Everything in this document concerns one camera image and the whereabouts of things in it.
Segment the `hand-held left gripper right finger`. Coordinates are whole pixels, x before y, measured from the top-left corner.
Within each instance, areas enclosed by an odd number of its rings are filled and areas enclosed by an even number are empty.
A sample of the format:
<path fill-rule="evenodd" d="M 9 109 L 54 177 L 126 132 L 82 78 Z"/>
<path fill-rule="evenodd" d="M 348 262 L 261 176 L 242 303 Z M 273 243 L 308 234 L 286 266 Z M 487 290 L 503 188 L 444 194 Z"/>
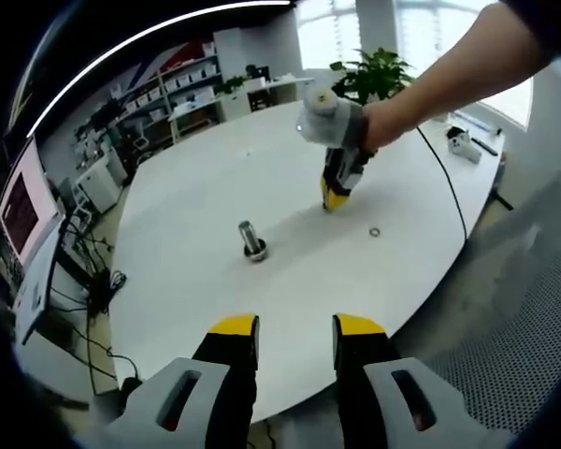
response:
<path fill-rule="evenodd" d="M 382 326 L 332 321 L 338 414 L 347 448 L 506 448 L 511 432 L 467 411 L 462 393 L 420 360 L 402 358 Z"/>

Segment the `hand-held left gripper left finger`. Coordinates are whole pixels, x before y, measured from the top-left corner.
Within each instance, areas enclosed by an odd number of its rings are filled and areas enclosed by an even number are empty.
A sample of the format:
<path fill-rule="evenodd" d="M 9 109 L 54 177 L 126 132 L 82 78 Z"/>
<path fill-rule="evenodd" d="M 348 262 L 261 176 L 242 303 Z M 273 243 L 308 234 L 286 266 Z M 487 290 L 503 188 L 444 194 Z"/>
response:
<path fill-rule="evenodd" d="M 245 448 L 256 400 L 259 317 L 212 326 L 190 358 L 174 359 L 130 392 L 103 431 L 105 448 Z"/>

